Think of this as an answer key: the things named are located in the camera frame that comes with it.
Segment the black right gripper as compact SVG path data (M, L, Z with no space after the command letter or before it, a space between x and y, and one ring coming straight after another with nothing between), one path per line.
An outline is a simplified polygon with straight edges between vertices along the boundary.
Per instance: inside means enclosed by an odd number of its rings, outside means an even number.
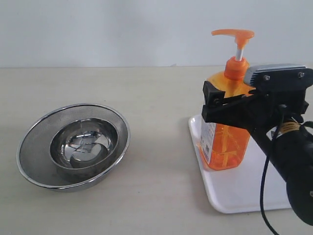
M202 117L213 122L246 129L260 147L270 147L266 133L282 120L294 117L302 121L308 103L305 91L252 95L225 98L225 91L217 89L211 82L203 84L204 106Z

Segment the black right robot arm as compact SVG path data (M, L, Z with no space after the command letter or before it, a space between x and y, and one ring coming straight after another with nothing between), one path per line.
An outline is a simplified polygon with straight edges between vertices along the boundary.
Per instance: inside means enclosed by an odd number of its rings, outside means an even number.
M286 182L289 203L306 224L313 223L313 137L302 115L308 84L258 85L247 95L226 98L206 81L202 117L206 122L247 130Z

